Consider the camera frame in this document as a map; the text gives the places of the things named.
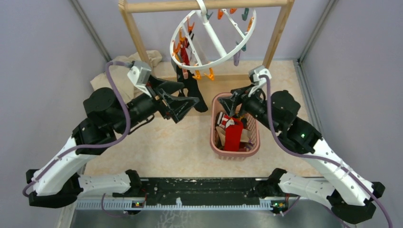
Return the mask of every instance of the wooden drying rack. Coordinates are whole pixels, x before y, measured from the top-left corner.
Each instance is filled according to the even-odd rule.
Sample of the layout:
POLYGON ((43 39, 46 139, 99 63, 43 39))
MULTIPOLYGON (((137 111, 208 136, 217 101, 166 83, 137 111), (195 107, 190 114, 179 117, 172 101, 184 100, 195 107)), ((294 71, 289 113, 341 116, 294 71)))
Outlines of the wooden drying rack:
MULTIPOLYGON (((204 4, 208 10, 229 9, 229 8, 257 8, 257 7, 281 7, 278 14, 276 25, 270 38, 263 65, 269 68, 273 59, 281 34, 283 33, 288 16, 291 12, 294 0, 204 0, 204 4)), ((133 13, 148 12, 166 12, 166 11, 191 11, 200 10, 196 0, 182 1, 161 1, 161 2, 143 2, 143 3, 127 3, 126 0, 119 0, 119 11, 126 23, 133 43, 136 46, 140 59, 150 64, 147 52, 144 47, 140 32, 134 21, 133 13)))

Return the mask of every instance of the grey wall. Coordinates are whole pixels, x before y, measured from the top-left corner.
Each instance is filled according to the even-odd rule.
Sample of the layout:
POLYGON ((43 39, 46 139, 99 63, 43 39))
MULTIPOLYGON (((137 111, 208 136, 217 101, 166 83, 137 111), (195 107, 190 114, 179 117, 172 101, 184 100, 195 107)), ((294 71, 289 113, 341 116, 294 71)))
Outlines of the grey wall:
MULTIPOLYGON (((128 2, 145 1, 161 0, 129 0, 128 2)), ((112 58, 136 52, 126 25, 119 13, 118 0, 98 0, 96 4, 91 0, 80 0, 79 2, 112 58)), ((297 58, 301 55, 328 2, 328 0, 296 0, 274 58, 297 58)), ((247 44, 247 52, 242 53, 241 59, 263 59, 279 9, 279 7, 257 9, 257 26, 247 44)), ((173 31, 188 13, 189 11, 134 14, 134 19, 142 34, 146 49, 159 50, 165 60, 169 59, 168 45, 173 31)), ((236 15, 234 18, 240 28, 246 29, 248 21, 242 21, 240 16, 242 13, 243 9, 239 9, 234 14, 236 15)), ((235 37, 237 37, 235 29, 228 26, 229 22, 225 18, 218 21, 216 10, 214 10, 210 20, 228 52, 235 45, 235 37)), ((203 50, 208 57, 217 58, 218 54, 212 48, 210 38, 201 28, 201 23, 196 23, 195 32, 198 34, 203 50)))
MULTIPOLYGON (((339 1, 303 63, 324 136, 386 186, 394 227, 403 227, 402 12, 401 0, 339 1)), ((365 227, 387 227, 379 208, 365 227)))
POLYGON ((85 117, 104 61, 67 0, 0 2, 0 226, 54 227, 28 206, 25 172, 45 165, 85 117))

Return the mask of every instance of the cable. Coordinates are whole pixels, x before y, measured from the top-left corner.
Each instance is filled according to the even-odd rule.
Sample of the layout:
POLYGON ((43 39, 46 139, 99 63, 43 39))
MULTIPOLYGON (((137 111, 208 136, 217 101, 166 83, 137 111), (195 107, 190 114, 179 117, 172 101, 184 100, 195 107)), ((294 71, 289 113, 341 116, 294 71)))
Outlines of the cable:
POLYGON ((142 126, 144 126, 144 125, 146 125, 146 124, 149 124, 151 121, 153 121, 154 118, 155 118, 155 116, 152 115, 152 116, 151 116, 151 119, 146 119, 144 123, 142 123, 142 124, 138 125, 137 127, 135 127, 133 130, 131 130, 131 131, 129 132, 129 134, 135 132, 135 130, 139 129, 139 128, 142 127, 142 126))
POLYGON ((29 194, 27 194, 27 190, 34 185, 35 183, 39 182, 40 178, 45 175, 45 173, 47 173, 48 170, 50 170, 50 168, 52 168, 53 165, 56 164, 56 162, 58 162, 59 160, 61 160, 64 156, 66 156, 68 153, 78 150, 78 149, 100 149, 100 148, 107 148, 107 147, 111 147, 114 146, 116 144, 118 144, 119 142, 121 142, 128 134, 129 134, 129 130, 130 130, 130 115, 129 115, 129 111, 127 110, 127 106, 125 104, 125 102, 123 101, 122 96, 120 96, 119 91, 117 90, 117 87, 115 85, 115 83, 113 82, 113 79, 111 77, 111 73, 109 72, 109 67, 112 65, 117 65, 117 66, 123 66, 123 67, 130 67, 131 63, 125 63, 125 62, 121 62, 121 61, 110 61, 105 65, 105 72, 106 72, 106 77, 109 81, 109 83, 111 84, 112 90, 114 92, 114 94, 117 97, 117 100, 119 101, 120 106, 122 107, 123 113, 125 114, 125 120, 126 120, 126 128, 125 131, 122 134, 122 137, 120 137, 119 139, 113 141, 113 142, 109 142, 106 144, 100 144, 100 145, 93 145, 93 144, 83 144, 83 145, 78 145, 78 146, 74 146, 71 147, 67 150, 65 150, 63 153, 61 153, 59 156, 57 156, 54 160, 52 160, 50 162, 50 164, 48 166, 46 166, 42 172, 40 172, 38 174, 38 176, 36 178, 33 178, 33 180, 31 181, 31 183, 29 183, 28 185, 26 185, 24 187, 24 189, 22 190, 22 194, 25 197, 29 197, 29 194))
POLYGON ((105 210, 105 208, 104 208, 104 199, 105 199, 105 195, 106 195, 106 193, 104 193, 104 194, 102 195, 102 198, 101 198, 101 209, 102 209, 103 212, 105 212, 106 215, 111 216, 111 217, 114 217, 114 218, 123 218, 123 217, 126 217, 126 216, 129 215, 127 211, 124 211, 124 212, 123 212, 124 215, 112 215, 112 214, 109 214, 109 213, 105 210))
MULTIPOLYGON (((145 202, 147 201, 147 192, 145 191, 145 189, 141 189, 141 190, 145 193, 143 206, 141 206, 141 208, 143 208, 145 206, 145 202)), ((123 218, 123 217, 126 217, 129 215, 129 212, 127 212, 127 211, 123 211, 124 215, 112 215, 112 214, 108 213, 104 207, 105 195, 106 195, 106 193, 104 193, 101 198, 101 209, 103 212, 105 212, 106 215, 114 217, 114 218, 123 218)))
POLYGON ((331 164, 333 164, 335 166, 338 166, 338 167, 340 166, 341 169, 344 172, 348 173, 348 175, 376 202, 376 204, 378 204, 379 208, 381 209, 381 211, 385 215, 385 218, 386 218, 386 220, 388 222, 389 228, 393 228, 393 224, 392 224, 392 221, 390 219, 390 216, 389 216, 388 212, 386 211, 386 208, 383 206, 383 204, 379 201, 379 199, 375 195, 373 195, 373 193, 356 176, 354 176, 353 173, 349 172, 349 170, 346 167, 341 166, 340 163, 338 163, 338 162, 336 162, 336 161, 334 161, 332 159, 322 158, 322 157, 319 157, 319 156, 303 155, 303 154, 292 152, 289 149, 287 149, 280 142, 280 140, 278 139, 278 137, 276 135, 276 132, 274 131, 273 117, 272 117, 272 113, 271 113, 270 78, 267 75, 261 75, 261 76, 259 76, 259 78, 265 78, 266 82, 267 82, 266 83, 267 94, 268 94, 267 95, 267 100, 266 100, 266 102, 267 102, 267 114, 268 114, 268 119, 269 119, 270 131, 271 131, 271 134, 273 135, 273 138, 276 141, 277 145, 282 150, 284 150, 286 153, 288 153, 288 154, 290 154, 292 156, 296 156, 296 157, 299 157, 299 158, 307 158, 307 159, 318 159, 318 160, 322 160, 322 161, 325 161, 325 162, 329 162, 329 163, 331 163, 331 164))
POLYGON ((286 215, 286 214, 288 214, 288 213, 291 211, 291 209, 293 209, 293 208, 295 207, 295 205, 298 203, 298 201, 299 201, 300 198, 301 198, 300 196, 297 197, 297 199, 296 199, 295 202, 291 205, 291 207, 289 207, 288 210, 286 210, 285 212, 283 212, 283 216, 286 215))

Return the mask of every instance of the beige cloth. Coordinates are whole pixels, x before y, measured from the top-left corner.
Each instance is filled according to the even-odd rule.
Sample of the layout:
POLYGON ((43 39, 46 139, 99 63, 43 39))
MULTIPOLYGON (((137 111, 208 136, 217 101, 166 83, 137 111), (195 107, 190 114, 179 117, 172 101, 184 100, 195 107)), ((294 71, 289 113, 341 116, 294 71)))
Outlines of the beige cloth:
MULTIPOLYGON (((147 51, 147 54, 153 67, 157 66, 157 64, 162 59, 161 54, 157 50, 147 51)), ((117 56, 113 59, 113 61, 122 62, 132 62, 137 60, 140 60, 137 52, 129 57, 117 56)), ((127 77, 127 73, 129 72, 128 68, 124 66, 110 66, 109 71, 111 72, 112 79, 116 84, 117 90, 119 91, 125 103, 130 102, 132 99, 138 97, 142 93, 133 85, 133 83, 127 77)), ((97 75, 94 79, 92 79, 91 86, 94 91, 102 87, 112 88, 109 84, 105 72, 97 75)))

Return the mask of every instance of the red cloth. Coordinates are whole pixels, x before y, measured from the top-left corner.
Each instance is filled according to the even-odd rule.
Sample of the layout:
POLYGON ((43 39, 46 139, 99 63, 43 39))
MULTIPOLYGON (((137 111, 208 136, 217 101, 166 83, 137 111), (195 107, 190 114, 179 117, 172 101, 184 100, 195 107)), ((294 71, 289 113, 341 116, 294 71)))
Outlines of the red cloth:
POLYGON ((234 119, 235 124, 225 129, 225 151, 238 151, 240 146, 240 137, 242 135, 243 124, 241 121, 234 119))
POLYGON ((186 44, 187 44, 187 39, 181 43, 181 58, 182 58, 182 62, 184 62, 185 65, 189 66, 190 61, 189 61, 188 53, 186 52, 186 44))

